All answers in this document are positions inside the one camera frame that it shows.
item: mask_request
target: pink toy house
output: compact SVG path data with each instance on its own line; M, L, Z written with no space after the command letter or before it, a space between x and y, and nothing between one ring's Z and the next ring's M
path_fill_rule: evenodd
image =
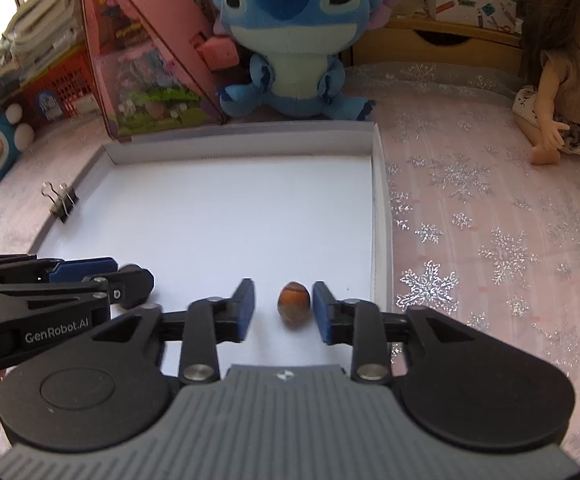
M221 123L214 88L234 82L234 43L212 35L193 0L81 0L111 137Z

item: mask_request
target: brown nut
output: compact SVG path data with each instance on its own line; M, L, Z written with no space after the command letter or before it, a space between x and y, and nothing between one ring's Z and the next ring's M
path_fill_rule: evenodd
M298 324L310 315L310 293L297 282L288 283L279 294L276 309L289 324Z

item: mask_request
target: binder clip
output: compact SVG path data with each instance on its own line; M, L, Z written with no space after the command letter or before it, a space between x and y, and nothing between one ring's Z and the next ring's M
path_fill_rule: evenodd
M79 201L74 188L65 182L59 184L59 191L54 188L51 182L44 182L41 186L41 194L52 201L50 212L64 224Z

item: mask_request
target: wooden drawer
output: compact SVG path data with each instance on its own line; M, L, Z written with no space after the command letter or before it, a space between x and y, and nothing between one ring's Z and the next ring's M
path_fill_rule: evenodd
M355 65L384 61L451 63L518 75L521 64L518 37L429 18L393 18L384 28L367 31L352 51Z

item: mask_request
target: doll skirt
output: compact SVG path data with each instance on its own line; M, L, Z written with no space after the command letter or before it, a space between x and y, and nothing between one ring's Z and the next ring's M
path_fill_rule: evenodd
M512 111L520 117L523 117L532 126L539 127L539 121L534 113L534 102L536 101L536 88L534 86L524 86L516 93L515 102L512 105ZM564 145L561 148L563 153L574 153L580 155L580 124L563 117L560 114L554 115L554 120L559 123L567 124L570 129L562 130Z

